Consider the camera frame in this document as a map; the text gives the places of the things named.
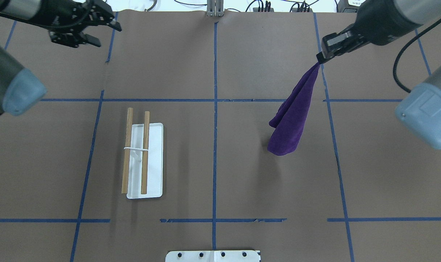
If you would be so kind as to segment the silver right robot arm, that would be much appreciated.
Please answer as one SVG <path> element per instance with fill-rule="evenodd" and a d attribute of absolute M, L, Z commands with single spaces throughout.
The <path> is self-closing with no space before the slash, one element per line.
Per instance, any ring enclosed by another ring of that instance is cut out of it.
<path fill-rule="evenodd" d="M 317 59 L 319 64 L 324 64 L 367 44 L 385 46 L 415 32 L 416 35 L 398 52 L 393 65 L 395 83 L 408 93 L 395 114 L 414 135 L 432 148 L 441 150 L 441 66 L 433 71 L 423 48 L 420 48 L 428 78 L 408 88 L 398 77 L 398 64 L 403 53 L 440 24 L 441 0 L 366 0 L 358 7 L 353 24 L 322 38 Z"/>

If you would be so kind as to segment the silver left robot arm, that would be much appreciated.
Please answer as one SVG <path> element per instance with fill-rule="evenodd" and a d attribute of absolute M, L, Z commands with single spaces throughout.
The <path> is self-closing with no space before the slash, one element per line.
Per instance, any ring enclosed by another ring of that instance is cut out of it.
<path fill-rule="evenodd" d="M 122 31 L 105 0 L 0 0 L 0 17 L 45 29 L 52 43 L 71 48 L 101 46 L 99 38 L 84 33 L 87 27 Z M 46 93 L 34 73 L 0 45 L 0 117 L 24 114 Z"/>

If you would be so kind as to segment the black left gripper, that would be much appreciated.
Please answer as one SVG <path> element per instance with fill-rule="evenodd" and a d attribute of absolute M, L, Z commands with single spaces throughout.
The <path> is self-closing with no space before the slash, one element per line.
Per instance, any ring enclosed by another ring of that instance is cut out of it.
<path fill-rule="evenodd" d="M 86 0 L 85 2 L 64 0 L 63 3 L 67 4 L 67 7 L 58 8 L 60 13 L 51 23 L 51 29 L 48 30 L 52 43 L 71 48 L 78 48 L 85 44 L 101 47 L 99 38 L 84 33 L 87 27 L 105 25 L 122 32 L 122 27 L 115 16 L 108 14 L 106 0 Z"/>

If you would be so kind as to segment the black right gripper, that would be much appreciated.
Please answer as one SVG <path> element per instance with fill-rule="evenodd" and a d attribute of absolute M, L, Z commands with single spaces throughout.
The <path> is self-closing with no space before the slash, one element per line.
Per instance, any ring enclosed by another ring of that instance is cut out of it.
<path fill-rule="evenodd" d="M 322 51 L 316 55 L 318 63 L 325 64 L 335 56 L 353 52 L 367 45 L 369 43 L 368 32 L 368 25 L 354 23 L 339 33 L 324 36 L 321 41 Z"/>

